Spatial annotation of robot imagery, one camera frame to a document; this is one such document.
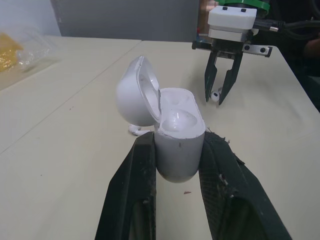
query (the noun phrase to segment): yellow object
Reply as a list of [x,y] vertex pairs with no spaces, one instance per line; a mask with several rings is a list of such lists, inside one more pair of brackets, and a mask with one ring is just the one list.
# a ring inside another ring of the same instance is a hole
[[0,72],[17,64],[17,51],[24,48],[5,33],[0,33]]

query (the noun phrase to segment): person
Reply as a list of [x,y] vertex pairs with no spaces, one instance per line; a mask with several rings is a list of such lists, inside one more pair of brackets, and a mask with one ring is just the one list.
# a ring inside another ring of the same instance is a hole
[[[294,23],[315,19],[309,1],[271,0],[267,19]],[[315,29],[299,29],[305,35]],[[286,34],[259,32],[253,44],[279,48],[304,91],[320,112],[320,35],[314,39],[296,40]]]

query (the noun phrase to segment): metal bracket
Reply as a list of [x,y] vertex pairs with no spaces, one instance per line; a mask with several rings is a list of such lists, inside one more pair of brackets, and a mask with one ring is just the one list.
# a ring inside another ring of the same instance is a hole
[[272,46],[245,44],[243,45],[242,51],[246,54],[260,55],[260,56],[265,56],[266,58],[269,58],[271,55],[272,49],[273,49]]

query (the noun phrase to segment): gray wall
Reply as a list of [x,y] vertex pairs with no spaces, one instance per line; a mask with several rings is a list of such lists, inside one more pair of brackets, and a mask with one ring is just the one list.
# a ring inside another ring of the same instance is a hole
[[60,36],[50,0],[0,0],[0,28],[23,25]]
[[191,42],[199,0],[51,0],[62,36]]

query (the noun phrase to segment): green robot part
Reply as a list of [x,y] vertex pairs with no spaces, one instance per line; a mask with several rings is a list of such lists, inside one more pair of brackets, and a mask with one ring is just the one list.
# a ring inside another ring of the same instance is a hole
[[264,10],[266,15],[269,13],[269,9],[270,9],[269,3],[260,1],[260,0],[216,0],[216,2],[219,2],[219,5],[221,6],[234,5],[234,4],[249,5],[257,9]]

